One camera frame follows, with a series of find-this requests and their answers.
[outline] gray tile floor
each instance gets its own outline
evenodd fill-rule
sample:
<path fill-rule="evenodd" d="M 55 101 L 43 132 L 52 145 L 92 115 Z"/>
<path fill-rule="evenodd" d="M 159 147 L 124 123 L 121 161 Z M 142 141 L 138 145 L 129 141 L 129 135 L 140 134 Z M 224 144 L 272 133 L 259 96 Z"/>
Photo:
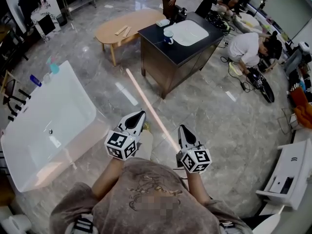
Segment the gray tile floor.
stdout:
<path fill-rule="evenodd" d="M 201 1 L 177 0 L 177 4 L 194 11 Z M 14 74 L 32 90 L 34 86 L 29 76 L 33 74 L 42 79 L 49 72 L 46 65 L 49 56 L 54 56 L 58 64 L 69 60 L 91 100 L 112 124 L 116 124 L 122 116 L 146 109 L 125 72 L 129 68 L 174 140 L 177 141 L 177 128 L 183 123 L 207 142 L 213 164 L 202 179 L 208 193 L 213 198 L 225 200 L 240 216 L 253 215 L 260 205 L 255 191 L 270 172 L 277 155 L 276 148 L 289 142 L 289 136 L 283 135 L 277 122 L 282 116 L 281 109 L 288 107 L 287 81 L 282 69 L 277 66 L 265 74 L 275 94 L 275 102 L 268 104 L 258 91 L 242 91 L 237 80 L 228 75 L 227 65 L 220 60 L 226 49 L 217 48 L 201 72 L 162 100 L 152 78 L 140 74 L 139 40 L 116 50 L 117 67 L 114 67 L 109 51 L 102 52 L 94 37 L 96 28 L 103 22 L 147 7 L 161 10 L 161 0 L 97 0 L 96 9 L 93 6 L 81 8 L 73 13 L 74 20 L 49 43 L 40 41 L 33 46 L 27 52 L 29 61 L 21 60 Z M 117 88 L 117 82 L 134 96 L 138 105 L 134 106 L 125 97 Z M 235 102 L 226 91 L 232 93 Z M 174 149 L 151 113 L 147 112 L 147 115 L 154 135 L 152 160 L 174 168 Z M 1 128 L 6 127 L 7 116 L 8 109 L 0 106 Z M 55 205 L 76 181 L 92 185 L 108 161 L 101 141 L 50 186 L 17 192 L 16 202 L 33 222 L 33 230 L 48 233 L 48 218 Z"/>

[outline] white shirt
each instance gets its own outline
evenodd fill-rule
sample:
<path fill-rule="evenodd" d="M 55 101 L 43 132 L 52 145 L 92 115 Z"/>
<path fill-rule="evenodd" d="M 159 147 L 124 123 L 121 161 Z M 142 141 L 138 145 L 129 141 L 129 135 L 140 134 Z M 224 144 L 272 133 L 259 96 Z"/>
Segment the white shirt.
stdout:
<path fill-rule="evenodd" d="M 234 37 L 229 44 L 229 53 L 233 57 L 242 56 L 241 60 L 246 64 L 250 59 L 258 55 L 258 33 L 246 33 Z"/>

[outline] blue and white mug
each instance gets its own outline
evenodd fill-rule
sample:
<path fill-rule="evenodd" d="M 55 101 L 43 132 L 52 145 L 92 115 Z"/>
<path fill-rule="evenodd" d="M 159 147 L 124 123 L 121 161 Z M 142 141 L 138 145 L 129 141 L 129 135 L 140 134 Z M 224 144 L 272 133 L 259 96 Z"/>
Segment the blue and white mug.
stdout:
<path fill-rule="evenodd" d="M 174 40 L 172 39 L 172 37 L 174 36 L 172 31 L 166 30 L 164 31 L 164 42 L 167 44 L 173 44 Z"/>

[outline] brown t-shirt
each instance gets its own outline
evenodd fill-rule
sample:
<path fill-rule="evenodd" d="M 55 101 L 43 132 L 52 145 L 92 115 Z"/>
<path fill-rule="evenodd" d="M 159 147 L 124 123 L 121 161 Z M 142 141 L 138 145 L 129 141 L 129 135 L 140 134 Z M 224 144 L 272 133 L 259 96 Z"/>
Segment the brown t-shirt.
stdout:
<path fill-rule="evenodd" d="M 50 233 L 64 233 L 82 213 L 92 213 L 100 234 L 220 234 L 227 221 L 235 227 L 229 233 L 252 234 L 223 202 L 202 206 L 172 169 L 141 158 L 125 162 L 100 202 L 88 185 L 77 183 L 52 211 Z"/>

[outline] white bathtub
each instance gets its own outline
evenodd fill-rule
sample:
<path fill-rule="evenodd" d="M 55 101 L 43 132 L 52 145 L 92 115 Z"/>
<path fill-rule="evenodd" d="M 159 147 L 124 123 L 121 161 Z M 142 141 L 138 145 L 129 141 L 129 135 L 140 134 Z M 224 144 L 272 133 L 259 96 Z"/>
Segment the white bathtub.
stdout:
<path fill-rule="evenodd" d="M 59 68 L 48 84 L 33 91 L 1 137 L 8 169 L 20 192 L 47 186 L 111 129 L 69 62 Z"/>

